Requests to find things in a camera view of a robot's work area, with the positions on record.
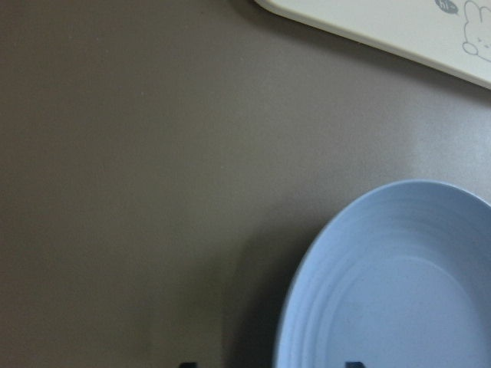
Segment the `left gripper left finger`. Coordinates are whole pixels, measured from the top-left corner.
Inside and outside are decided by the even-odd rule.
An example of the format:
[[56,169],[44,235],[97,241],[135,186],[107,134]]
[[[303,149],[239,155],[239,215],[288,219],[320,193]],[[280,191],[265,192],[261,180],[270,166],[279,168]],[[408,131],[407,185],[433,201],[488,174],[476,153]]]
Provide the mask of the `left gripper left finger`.
[[180,368],[196,368],[196,362],[182,362]]

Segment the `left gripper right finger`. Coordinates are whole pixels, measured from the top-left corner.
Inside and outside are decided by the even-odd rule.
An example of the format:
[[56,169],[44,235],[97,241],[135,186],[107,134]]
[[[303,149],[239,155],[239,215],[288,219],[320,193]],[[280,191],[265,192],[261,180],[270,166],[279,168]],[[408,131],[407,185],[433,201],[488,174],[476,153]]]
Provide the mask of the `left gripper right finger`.
[[364,368],[364,364],[361,361],[348,361],[344,364],[345,368]]

